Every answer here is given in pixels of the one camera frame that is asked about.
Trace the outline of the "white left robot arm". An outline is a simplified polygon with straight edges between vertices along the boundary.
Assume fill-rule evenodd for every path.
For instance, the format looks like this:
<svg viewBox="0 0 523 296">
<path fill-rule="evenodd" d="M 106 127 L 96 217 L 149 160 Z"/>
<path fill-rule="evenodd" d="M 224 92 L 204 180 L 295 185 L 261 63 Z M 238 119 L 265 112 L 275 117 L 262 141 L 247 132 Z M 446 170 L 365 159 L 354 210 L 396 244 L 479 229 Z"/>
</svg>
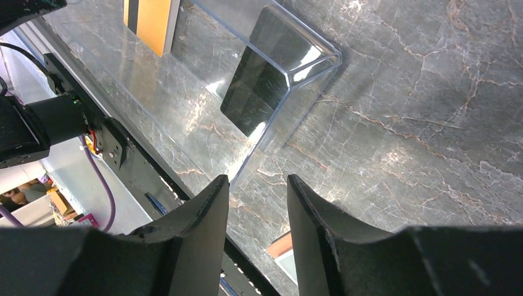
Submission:
<svg viewBox="0 0 523 296">
<path fill-rule="evenodd" d="M 89 130 L 84 105 L 69 95 L 30 104 L 1 98 L 1 168 L 46 158 L 50 148 Z"/>
</svg>

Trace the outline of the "clear acrylic card box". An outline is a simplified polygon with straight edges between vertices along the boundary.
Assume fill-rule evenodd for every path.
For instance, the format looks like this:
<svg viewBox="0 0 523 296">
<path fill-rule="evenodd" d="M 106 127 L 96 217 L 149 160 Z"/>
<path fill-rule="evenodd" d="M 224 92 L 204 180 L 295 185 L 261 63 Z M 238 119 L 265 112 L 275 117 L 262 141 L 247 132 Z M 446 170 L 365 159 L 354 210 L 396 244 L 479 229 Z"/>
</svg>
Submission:
<svg viewBox="0 0 523 296">
<path fill-rule="evenodd" d="M 46 22 L 152 145 L 174 150 L 185 184 L 337 174 L 337 157 L 304 132 L 339 64 L 339 1 L 181 1 L 163 56 L 128 28 L 125 6 L 72 1 Z"/>
</svg>

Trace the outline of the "tan leather card holder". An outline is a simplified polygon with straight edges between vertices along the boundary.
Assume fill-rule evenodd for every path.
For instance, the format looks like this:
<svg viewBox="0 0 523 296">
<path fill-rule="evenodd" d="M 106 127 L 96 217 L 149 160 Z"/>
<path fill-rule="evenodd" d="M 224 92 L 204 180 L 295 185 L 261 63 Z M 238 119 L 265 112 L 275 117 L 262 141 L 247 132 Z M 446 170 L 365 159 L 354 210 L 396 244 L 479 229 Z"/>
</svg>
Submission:
<svg viewBox="0 0 523 296">
<path fill-rule="evenodd" d="M 272 242 L 266 251 L 287 277 L 289 277 L 295 285 L 298 285 L 290 231 Z"/>
</svg>

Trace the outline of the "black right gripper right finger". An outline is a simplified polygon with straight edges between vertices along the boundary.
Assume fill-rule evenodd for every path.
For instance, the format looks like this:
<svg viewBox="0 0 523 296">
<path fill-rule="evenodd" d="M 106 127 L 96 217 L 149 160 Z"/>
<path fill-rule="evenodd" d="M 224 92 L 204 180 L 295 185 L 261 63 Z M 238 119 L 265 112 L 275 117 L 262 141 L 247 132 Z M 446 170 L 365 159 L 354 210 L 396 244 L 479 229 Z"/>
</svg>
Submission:
<svg viewBox="0 0 523 296">
<path fill-rule="evenodd" d="M 409 226 L 387 232 L 287 178 L 300 295 L 521 295 L 522 228 Z"/>
</svg>

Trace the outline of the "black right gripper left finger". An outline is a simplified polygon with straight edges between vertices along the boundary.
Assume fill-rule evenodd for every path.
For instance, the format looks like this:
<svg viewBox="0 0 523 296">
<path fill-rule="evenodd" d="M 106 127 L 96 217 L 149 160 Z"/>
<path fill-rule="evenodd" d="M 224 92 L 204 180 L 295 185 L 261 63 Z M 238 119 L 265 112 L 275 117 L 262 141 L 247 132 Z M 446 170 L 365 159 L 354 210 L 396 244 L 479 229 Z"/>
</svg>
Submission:
<svg viewBox="0 0 523 296">
<path fill-rule="evenodd" d="M 229 180 L 132 233 L 1 229 L 2 295 L 217 295 Z"/>
</svg>

